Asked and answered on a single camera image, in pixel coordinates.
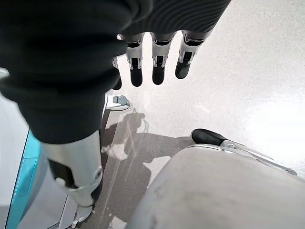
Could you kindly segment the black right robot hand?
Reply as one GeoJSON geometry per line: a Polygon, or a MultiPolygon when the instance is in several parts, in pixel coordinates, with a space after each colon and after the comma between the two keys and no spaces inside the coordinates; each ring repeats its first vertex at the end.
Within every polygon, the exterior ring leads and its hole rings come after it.
{"type": "Polygon", "coordinates": [[[47,159],[53,180],[77,206],[64,206],[59,228],[73,229],[94,210],[102,188],[101,122],[105,109],[129,105],[108,97],[122,82],[142,84],[142,42],[152,36],[152,81],[160,85],[171,42],[183,38],[175,75],[193,57],[229,5],[227,0],[3,0],[0,92],[14,101],[47,159]]]}

